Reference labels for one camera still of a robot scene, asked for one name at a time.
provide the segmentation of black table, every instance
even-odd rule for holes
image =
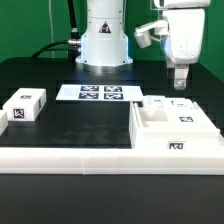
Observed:
[[[62,84],[139,85],[144,95],[198,102],[224,131],[224,84],[191,66],[188,87],[172,88],[164,62],[135,62],[120,74],[87,73],[66,59],[14,58],[0,65],[0,105],[20,87],[46,88],[36,122],[10,122],[7,147],[130,148],[128,103],[56,102]],[[0,223],[223,223],[222,176],[0,175]]]

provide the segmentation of white block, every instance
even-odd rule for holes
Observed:
[[[197,103],[183,98],[144,98],[147,107],[130,106],[132,148],[156,152],[218,149],[220,130]]]
[[[3,109],[10,121],[35,121],[45,103],[45,89],[20,88],[3,105]]]
[[[0,110],[0,136],[8,126],[7,114],[4,110]]]

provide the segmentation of small white box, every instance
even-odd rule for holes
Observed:
[[[4,110],[0,110],[0,136],[8,126],[7,113]]]
[[[10,121],[35,121],[45,103],[45,89],[20,88],[3,105],[3,109]]]

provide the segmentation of green wall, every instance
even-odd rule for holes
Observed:
[[[199,62],[224,81],[224,1],[211,0],[206,9],[204,41]],[[74,0],[78,26],[81,33],[86,29],[86,0]],[[70,25],[66,0],[52,0],[54,40],[70,37]],[[130,56],[135,60],[164,60],[158,43],[140,49],[134,39],[136,26],[157,19],[150,11],[149,0],[127,0],[125,32],[130,39]],[[11,57],[29,57],[51,42],[48,0],[1,0],[0,1],[0,62]],[[66,57],[57,52],[56,57]]]

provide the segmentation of white robot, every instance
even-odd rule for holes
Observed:
[[[150,46],[151,40],[161,43],[166,55],[168,76],[173,76],[177,90],[186,88],[189,64],[198,61],[205,21],[202,8],[209,6],[210,1],[154,0],[154,6],[160,12],[159,19],[136,28],[135,38],[141,48]],[[160,39],[150,35],[149,30],[153,28]]]
[[[114,73],[132,67],[123,31],[125,6],[126,0],[87,0],[88,26],[76,59],[78,68]]]

